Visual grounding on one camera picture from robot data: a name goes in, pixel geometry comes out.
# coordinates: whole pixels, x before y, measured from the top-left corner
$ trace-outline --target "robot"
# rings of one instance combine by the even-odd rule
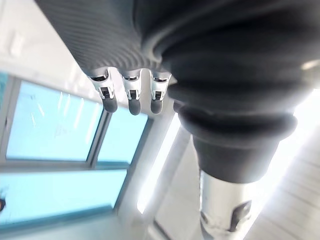
[[[152,72],[152,112],[161,111],[168,91],[192,134],[204,238],[236,239],[250,217],[254,183],[294,131],[293,109],[313,89],[302,65],[320,56],[320,2],[36,2],[108,112],[117,109],[108,67],[122,74],[134,115],[140,69]],[[168,87],[171,74],[177,83]]]

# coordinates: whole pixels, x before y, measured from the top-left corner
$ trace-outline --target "window frame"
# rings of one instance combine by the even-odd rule
[[[131,163],[101,161],[98,162],[98,155],[102,147],[112,113],[105,110],[102,111],[100,119],[86,158],[86,161],[66,161],[66,160],[29,160],[29,159],[10,159],[7,160],[7,147],[13,124],[14,114],[17,106],[20,86],[22,82],[30,82],[39,86],[44,86],[48,89],[60,91],[37,82],[32,82],[27,79],[22,79],[8,74],[8,81],[3,96],[3,102],[0,111],[0,174],[1,173],[38,173],[38,172],[73,172],[73,171],[96,171],[96,170],[126,170],[127,174],[123,181],[119,195],[115,205],[97,207],[88,210],[81,210],[72,213],[60,214],[52,217],[39,218],[18,223],[0,225],[0,236],[3,234],[20,235],[26,230],[37,231],[43,227],[51,228],[61,226],[62,223],[69,224],[75,221],[87,220],[92,216],[105,216],[106,214],[114,214],[118,211],[125,191],[128,188],[130,179],[132,178],[137,162],[139,161],[142,149],[145,146],[147,137],[153,125],[154,119],[148,115],[143,132],[135,149]]]

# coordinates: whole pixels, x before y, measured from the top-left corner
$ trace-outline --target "fluorescent light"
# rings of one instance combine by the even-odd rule
[[[73,125],[73,127],[74,127],[75,129],[78,127],[79,120],[80,120],[80,116],[81,116],[81,113],[82,113],[82,108],[84,107],[84,104],[85,104],[85,100],[84,100],[84,98],[82,97],[82,98],[81,98],[80,106],[79,106],[79,108],[78,108],[78,112],[77,112],[76,117],[75,117],[74,125]]]
[[[63,116],[66,116],[66,115],[67,115],[67,112],[68,112],[69,106],[70,106],[70,101],[71,101],[71,96],[70,96],[70,94],[68,94],[68,98],[67,98],[66,104],[65,104],[65,106],[64,106]]]
[[[35,128],[37,125],[36,125],[36,120],[35,120],[35,116],[34,116],[33,112],[31,112],[31,120],[32,120],[32,123],[33,123],[33,127]]]
[[[44,110],[42,109],[42,106],[40,105],[40,103],[37,103],[37,105],[38,105],[38,109],[39,109],[42,117],[44,117],[44,116],[45,116],[45,112],[44,112]]]
[[[245,226],[241,236],[239,236],[240,240],[246,236],[295,156],[311,137],[317,125],[320,124],[319,103],[320,90],[315,89],[305,101],[296,107],[294,115],[298,120],[298,125],[292,135],[279,143],[267,173],[257,182],[255,201],[252,202],[251,219]]]
[[[59,101],[58,101],[58,105],[57,105],[57,109],[58,111],[61,108],[61,103],[62,103],[62,99],[64,98],[64,94],[62,93],[62,91],[60,92],[60,97],[59,97]]]
[[[180,128],[180,120],[178,114],[175,113],[170,123],[168,131],[165,134],[159,152],[156,155],[151,171],[144,182],[139,198],[136,204],[137,209],[141,214],[144,213],[148,202],[151,199],[152,194],[155,191],[157,180],[161,173],[161,170],[166,162],[171,146],[174,143],[178,130]]]

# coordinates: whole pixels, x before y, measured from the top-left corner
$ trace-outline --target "light fixture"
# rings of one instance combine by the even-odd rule
[[[161,173],[161,170],[166,162],[171,146],[175,141],[178,130],[181,126],[178,114],[175,113],[170,126],[165,134],[161,147],[156,155],[151,171],[145,180],[139,198],[136,204],[137,209],[141,214],[144,213],[148,202],[150,201],[152,194],[154,193],[157,180]]]

